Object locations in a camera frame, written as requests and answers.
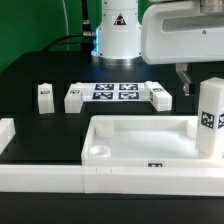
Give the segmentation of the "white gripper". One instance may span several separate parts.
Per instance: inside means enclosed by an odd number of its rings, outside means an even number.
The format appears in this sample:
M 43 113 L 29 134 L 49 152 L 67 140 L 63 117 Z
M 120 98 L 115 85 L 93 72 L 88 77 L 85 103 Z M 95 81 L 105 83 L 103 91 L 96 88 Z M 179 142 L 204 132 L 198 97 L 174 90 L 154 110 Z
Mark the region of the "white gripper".
M 224 60 L 224 0 L 150 1 L 142 19 L 142 57 L 147 64 L 176 64 L 183 91 L 192 96 L 187 63 Z

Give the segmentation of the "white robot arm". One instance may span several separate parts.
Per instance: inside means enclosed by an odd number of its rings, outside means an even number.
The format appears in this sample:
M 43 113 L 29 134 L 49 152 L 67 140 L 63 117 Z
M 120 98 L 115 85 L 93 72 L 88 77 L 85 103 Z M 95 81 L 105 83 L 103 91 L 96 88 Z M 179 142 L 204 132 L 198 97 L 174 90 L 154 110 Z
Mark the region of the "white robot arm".
M 102 0 L 92 59 L 114 66 L 173 64 L 189 96 L 195 88 L 188 65 L 224 60 L 224 0 L 149 1 L 139 18 L 138 0 Z

